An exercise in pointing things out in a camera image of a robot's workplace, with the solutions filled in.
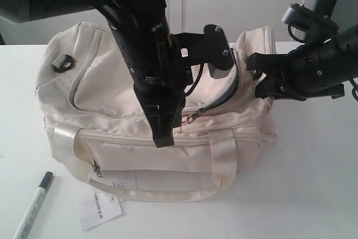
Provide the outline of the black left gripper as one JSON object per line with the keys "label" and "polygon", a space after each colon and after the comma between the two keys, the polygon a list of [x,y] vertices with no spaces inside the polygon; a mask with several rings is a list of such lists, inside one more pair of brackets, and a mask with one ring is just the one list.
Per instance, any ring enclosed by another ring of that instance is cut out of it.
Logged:
{"label": "black left gripper", "polygon": [[173,129],[181,125],[187,69],[171,39],[166,4],[106,4],[97,10],[107,19],[134,82],[157,148],[174,145]]}

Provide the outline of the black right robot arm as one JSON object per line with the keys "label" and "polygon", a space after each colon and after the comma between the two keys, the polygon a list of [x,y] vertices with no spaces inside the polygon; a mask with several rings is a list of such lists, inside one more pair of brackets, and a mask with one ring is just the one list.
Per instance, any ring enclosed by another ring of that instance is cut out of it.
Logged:
{"label": "black right robot arm", "polygon": [[[212,77],[238,67],[220,26],[206,25],[202,34],[171,35],[165,6],[165,0],[153,0],[145,27],[144,70],[136,77],[145,83],[137,95],[145,96],[142,107],[159,147],[173,144],[172,130],[185,99],[200,82],[192,76],[192,66],[207,65]],[[291,4],[283,22],[288,31],[297,29],[305,38],[287,54],[252,53],[247,58],[246,70],[257,81],[255,97],[337,99],[345,94],[344,82],[351,83],[352,95],[357,96],[357,26],[340,31],[330,16],[301,4]]]}

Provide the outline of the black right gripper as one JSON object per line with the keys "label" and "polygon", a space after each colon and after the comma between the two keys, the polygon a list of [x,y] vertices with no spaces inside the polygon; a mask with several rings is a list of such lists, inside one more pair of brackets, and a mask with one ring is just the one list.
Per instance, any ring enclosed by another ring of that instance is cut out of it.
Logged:
{"label": "black right gripper", "polygon": [[305,101],[315,97],[338,99],[345,95],[346,35],[326,42],[301,45],[287,54],[253,53],[247,57],[248,71],[267,75],[254,77],[255,98]]}

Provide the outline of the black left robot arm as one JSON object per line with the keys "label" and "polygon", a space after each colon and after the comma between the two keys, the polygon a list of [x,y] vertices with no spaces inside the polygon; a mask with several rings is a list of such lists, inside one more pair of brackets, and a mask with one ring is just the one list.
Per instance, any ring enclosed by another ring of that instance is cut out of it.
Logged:
{"label": "black left robot arm", "polygon": [[13,23],[97,10],[107,20],[134,81],[143,109],[184,107],[186,68],[169,33],[166,0],[1,0],[1,17]]}

